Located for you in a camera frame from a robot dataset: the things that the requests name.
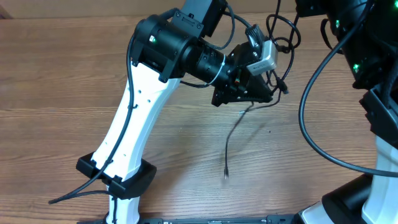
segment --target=beige wall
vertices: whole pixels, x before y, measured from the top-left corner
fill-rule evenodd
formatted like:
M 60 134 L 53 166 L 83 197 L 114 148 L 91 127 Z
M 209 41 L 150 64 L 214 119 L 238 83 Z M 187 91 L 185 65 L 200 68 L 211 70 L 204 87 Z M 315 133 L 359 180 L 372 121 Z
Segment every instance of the beige wall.
M 159 14 L 184 0 L 0 0 L 8 14 L 20 18 L 130 16 Z M 229 0 L 235 13 L 274 12 L 277 0 Z M 282 0 L 281 11 L 292 12 L 294 0 Z

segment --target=white ring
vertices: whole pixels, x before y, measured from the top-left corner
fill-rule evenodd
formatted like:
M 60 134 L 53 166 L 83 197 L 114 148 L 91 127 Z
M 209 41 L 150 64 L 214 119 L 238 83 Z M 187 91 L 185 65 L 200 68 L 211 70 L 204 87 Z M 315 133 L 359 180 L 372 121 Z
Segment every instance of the white ring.
M 216 77 L 214 77 L 214 79 L 210 82 L 210 83 L 207 83 L 207 85 L 211 85 L 216 79 L 217 79 L 217 77 L 218 77 L 218 75 L 221 73 L 221 69 L 223 69 L 223 67 L 224 67 L 224 65 L 225 65 L 225 55 L 224 55 L 224 60 L 223 60 L 223 63 L 221 63 L 221 67 L 220 67 L 220 69 L 218 70 L 218 73 L 217 73 L 217 75 L 216 75 Z

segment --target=robotic arm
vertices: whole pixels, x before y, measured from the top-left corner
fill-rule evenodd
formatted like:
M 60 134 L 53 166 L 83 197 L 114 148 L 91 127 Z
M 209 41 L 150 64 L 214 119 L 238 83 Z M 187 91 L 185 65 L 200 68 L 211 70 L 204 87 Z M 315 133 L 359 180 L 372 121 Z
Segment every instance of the robotic arm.
M 393 74 L 398 73 L 398 63 L 395 62 L 398 4 L 393 0 L 378 1 L 374 5 L 371 0 L 367 4 L 360 0 L 296 2 L 300 17 L 328 16 L 331 29 L 340 42 L 341 53 L 355 77 L 353 86 L 369 90 L 361 104 L 368 112 L 371 131 L 377 136 L 378 153 L 378 170 L 370 171 L 390 171 L 387 174 L 398 176 L 398 98 L 397 88 L 393 85 Z M 203 37 L 212 36 L 221 16 L 228 15 L 225 12 L 227 7 L 234 21 L 234 14 L 225 0 L 187 0 L 181 10 L 152 15 L 138 23 L 127 52 L 128 67 L 133 75 L 129 74 L 114 121 L 99 149 L 80 158 L 76 165 L 80 172 L 91 178 L 90 181 L 102 179 L 107 185 L 107 194 L 110 194 L 107 223 L 139 222 L 139 196 L 156 172 L 154 166 L 142 159 L 142 152 L 162 107 L 186 73 L 203 80 L 205 86 L 215 87 L 211 102 L 215 106 L 242 101 L 272 101 L 276 89 L 271 90 L 261 74 L 275 69 L 278 52 L 292 50 L 293 46 L 291 43 L 288 47 L 276 45 L 272 35 L 266 37 L 257 25 L 245 24 L 248 41 L 236 46 L 229 55 L 222 54 L 219 47 L 207 43 Z M 358 23 L 362 17 L 366 21 Z M 383 22 L 390 23 L 391 29 L 380 26 Z M 339 48 L 333 49 L 328 59 Z M 306 133 L 302 118 L 306 94 L 322 68 L 314 74 L 303 95 L 300 127 L 308 143 L 323 157 L 338 165 L 356 168 L 323 152 Z M 284 78 L 277 78 L 276 88 L 287 92 Z M 131 119 L 123 125 L 129 113 Z M 372 174 L 362 168 L 357 170 Z M 363 175 L 324 196 L 321 202 L 299 212 L 294 218 L 292 215 L 290 219 L 284 219 L 284 222 L 395 223 L 398 222 L 397 188 L 396 178 Z M 77 197 L 77 193 L 71 192 L 53 203 Z

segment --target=white robotic arm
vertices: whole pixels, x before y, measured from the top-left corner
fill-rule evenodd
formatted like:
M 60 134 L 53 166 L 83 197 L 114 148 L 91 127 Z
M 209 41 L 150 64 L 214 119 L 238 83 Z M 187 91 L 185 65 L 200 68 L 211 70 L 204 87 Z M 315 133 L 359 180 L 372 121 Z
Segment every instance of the white robotic arm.
M 180 83 L 178 78 L 170 79 L 167 83 L 160 82 L 159 74 L 143 64 L 139 64 L 137 67 L 132 66 L 132 74 L 136 108 L 133 109 L 129 126 L 113 156 L 113 162 L 104 171 L 110 177 L 116 175 L 122 178 L 121 181 L 131 178 L 139 170 L 142 152 L 156 119 L 166 101 Z M 129 89 L 127 83 L 112 125 L 104 141 L 91 158 L 92 161 L 96 162 L 98 169 L 101 169 L 104 165 L 122 130 L 130 100 Z M 130 200 L 118 199 L 116 213 L 118 224 L 135 224 L 138 222 L 138 203 L 139 197 Z M 107 223 L 112 223 L 113 209 L 114 202 L 112 196 L 110 196 Z

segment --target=wooden table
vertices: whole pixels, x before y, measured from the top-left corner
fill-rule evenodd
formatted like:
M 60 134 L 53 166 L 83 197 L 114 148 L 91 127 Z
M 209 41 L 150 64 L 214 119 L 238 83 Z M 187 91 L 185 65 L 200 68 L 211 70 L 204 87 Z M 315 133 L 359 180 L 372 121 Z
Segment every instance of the wooden table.
M 283 14 L 293 20 L 294 14 Z M 265 32 L 267 14 L 243 14 Z M 0 223 L 76 223 L 102 218 L 108 197 L 59 197 L 86 181 L 75 169 L 105 137 L 126 84 L 125 52 L 144 17 L 0 21 Z M 303 139 L 297 111 L 303 89 L 329 50 L 322 17 L 301 19 L 302 44 L 278 106 L 247 114 L 229 147 L 239 111 L 249 103 L 211 106 L 213 88 L 181 85 L 161 112 L 144 159 L 157 166 L 142 196 L 143 217 L 263 217 L 296 213 L 360 174 L 338 167 Z M 223 18 L 211 41 L 223 45 L 231 30 Z M 237 24 L 230 52 L 246 41 Z M 288 36 L 285 24 L 276 35 Z M 279 73 L 289 61 L 280 55 Z M 184 80 L 201 83 L 190 75 Z M 315 83 L 307 103 L 308 130 L 330 154 L 373 167 L 374 136 L 359 105 L 364 91 L 337 55 Z M 89 190 L 104 189 L 96 182 Z

